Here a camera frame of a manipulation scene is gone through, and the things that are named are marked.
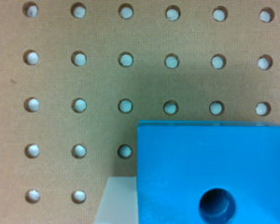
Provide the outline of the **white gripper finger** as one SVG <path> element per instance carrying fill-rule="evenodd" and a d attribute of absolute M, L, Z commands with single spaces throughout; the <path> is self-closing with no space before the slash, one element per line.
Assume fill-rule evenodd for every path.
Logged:
<path fill-rule="evenodd" d="M 138 224 L 136 177 L 109 177 L 94 224 Z"/>

